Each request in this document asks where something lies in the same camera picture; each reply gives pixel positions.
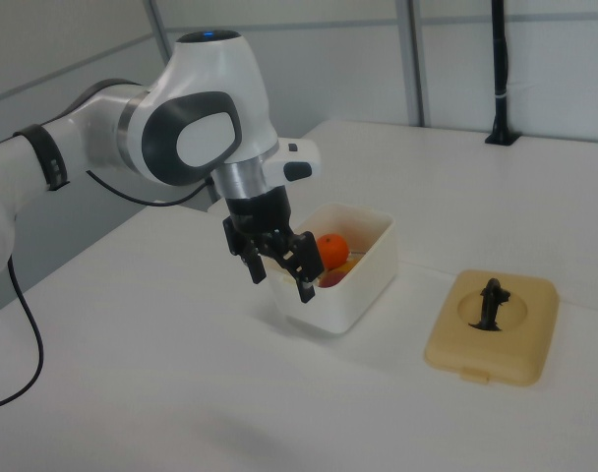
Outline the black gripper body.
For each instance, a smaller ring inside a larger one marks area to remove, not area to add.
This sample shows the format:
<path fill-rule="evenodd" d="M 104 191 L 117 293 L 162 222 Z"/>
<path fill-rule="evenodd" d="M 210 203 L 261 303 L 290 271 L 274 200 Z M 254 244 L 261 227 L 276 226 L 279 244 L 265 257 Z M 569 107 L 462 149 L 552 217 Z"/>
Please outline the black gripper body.
<path fill-rule="evenodd" d="M 283 186 L 253 198 L 227 199 L 226 204 L 229 216 L 223 228 L 232 255 L 242 254 L 249 244 L 271 258 L 290 251 L 291 209 Z"/>

